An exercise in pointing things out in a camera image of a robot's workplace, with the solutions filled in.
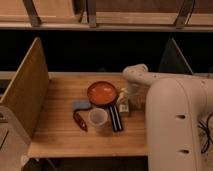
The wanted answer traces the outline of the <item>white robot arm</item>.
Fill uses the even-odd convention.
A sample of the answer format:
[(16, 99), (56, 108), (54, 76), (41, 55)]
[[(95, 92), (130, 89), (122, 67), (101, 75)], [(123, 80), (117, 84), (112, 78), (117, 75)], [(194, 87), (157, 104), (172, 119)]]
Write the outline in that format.
[(146, 65), (122, 72), (127, 92), (137, 96), (149, 87), (145, 100), (149, 171), (204, 171), (198, 121), (213, 114), (213, 79), (150, 72)]

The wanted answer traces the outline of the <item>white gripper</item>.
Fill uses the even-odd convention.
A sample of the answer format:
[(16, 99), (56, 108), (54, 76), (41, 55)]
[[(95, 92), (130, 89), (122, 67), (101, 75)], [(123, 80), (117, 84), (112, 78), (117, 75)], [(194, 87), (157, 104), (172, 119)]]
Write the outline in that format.
[(146, 101), (146, 95), (149, 87), (144, 84), (127, 83), (125, 87), (129, 106), (134, 109), (141, 109)]

